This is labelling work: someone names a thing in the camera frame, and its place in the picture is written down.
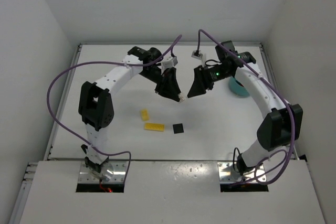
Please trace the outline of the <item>white lego piece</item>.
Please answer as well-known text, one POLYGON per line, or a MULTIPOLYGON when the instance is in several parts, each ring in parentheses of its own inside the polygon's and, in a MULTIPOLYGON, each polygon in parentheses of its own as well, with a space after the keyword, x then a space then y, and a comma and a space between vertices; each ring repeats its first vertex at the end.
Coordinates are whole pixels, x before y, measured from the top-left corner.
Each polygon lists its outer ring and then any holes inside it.
POLYGON ((179 103, 181 103, 181 102, 183 102, 185 100, 185 96, 182 93, 180 93, 178 95, 178 98, 179 98, 179 103))

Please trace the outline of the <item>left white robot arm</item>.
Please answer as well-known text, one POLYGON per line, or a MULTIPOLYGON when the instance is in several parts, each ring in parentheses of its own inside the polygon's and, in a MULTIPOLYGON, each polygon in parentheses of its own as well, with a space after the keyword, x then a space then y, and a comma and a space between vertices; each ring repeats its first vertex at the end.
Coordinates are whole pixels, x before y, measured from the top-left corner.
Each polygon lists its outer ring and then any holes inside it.
POLYGON ((95 82, 81 86, 79 109, 87 132, 88 147, 83 146, 85 164, 95 173, 102 172, 108 157, 101 154, 108 140, 108 126, 114 118, 112 97, 134 76, 141 75, 155 83, 155 93, 176 102, 184 96, 176 79, 177 57, 164 58, 157 48, 134 46, 119 65, 95 82))

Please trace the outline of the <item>black square lego plate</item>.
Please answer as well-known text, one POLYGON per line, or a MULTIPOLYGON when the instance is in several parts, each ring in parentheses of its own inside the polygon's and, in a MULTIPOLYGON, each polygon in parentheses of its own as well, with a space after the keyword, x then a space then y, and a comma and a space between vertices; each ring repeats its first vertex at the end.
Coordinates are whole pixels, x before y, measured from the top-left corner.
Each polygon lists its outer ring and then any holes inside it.
POLYGON ((174 134, 180 134, 184 132, 184 127, 182 123, 173 124, 173 132, 174 134))

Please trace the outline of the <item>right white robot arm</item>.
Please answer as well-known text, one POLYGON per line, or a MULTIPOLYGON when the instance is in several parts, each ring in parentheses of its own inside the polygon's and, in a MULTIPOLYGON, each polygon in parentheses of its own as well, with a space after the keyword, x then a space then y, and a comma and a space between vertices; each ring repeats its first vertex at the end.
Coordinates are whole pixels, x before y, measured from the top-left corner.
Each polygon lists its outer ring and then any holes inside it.
POLYGON ((215 82, 234 78, 255 101, 263 121, 257 130, 255 142, 237 157, 236 170, 243 175, 262 159, 299 138, 303 109, 275 93, 272 85, 263 78, 251 53, 237 52, 231 41, 217 45, 215 50, 218 62, 213 66, 207 65, 205 55, 200 50, 192 52, 192 57, 199 59, 201 65, 194 68, 194 81, 187 96, 203 95, 213 89, 215 82))

